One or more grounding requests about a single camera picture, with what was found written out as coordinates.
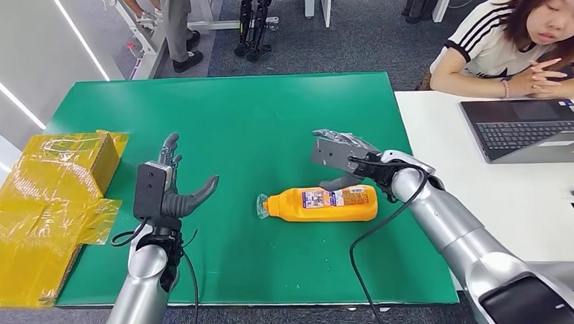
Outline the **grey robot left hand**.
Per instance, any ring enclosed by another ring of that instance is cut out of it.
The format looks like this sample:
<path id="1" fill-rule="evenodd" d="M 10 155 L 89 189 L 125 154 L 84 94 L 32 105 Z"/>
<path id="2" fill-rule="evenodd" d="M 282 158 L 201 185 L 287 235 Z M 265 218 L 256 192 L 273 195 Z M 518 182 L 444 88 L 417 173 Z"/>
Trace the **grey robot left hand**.
<path id="1" fill-rule="evenodd" d="M 158 162 L 171 168 L 171 175 L 167 176 L 168 188 L 163 193 L 161 213 L 168 217 L 183 218 L 193 213 L 218 187 L 219 176 L 211 176 L 205 184 L 191 194 L 179 194 L 176 184 L 177 169 L 181 154 L 176 155 L 179 134 L 172 132 L 164 140 Z"/>

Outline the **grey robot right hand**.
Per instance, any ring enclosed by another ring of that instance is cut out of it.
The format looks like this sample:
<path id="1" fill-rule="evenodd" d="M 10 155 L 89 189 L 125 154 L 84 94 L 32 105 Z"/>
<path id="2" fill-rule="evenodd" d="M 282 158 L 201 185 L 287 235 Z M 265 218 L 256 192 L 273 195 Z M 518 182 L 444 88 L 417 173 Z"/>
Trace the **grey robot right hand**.
<path id="1" fill-rule="evenodd" d="M 319 183 L 320 187 L 330 192 L 358 185 L 367 177 L 366 171 L 359 168 L 361 163 L 353 162 L 351 158 L 380 162 L 384 154 L 384 151 L 350 132 L 317 129 L 312 131 L 312 136 L 315 136 L 315 143 L 311 160 L 343 171 L 337 179 Z"/>

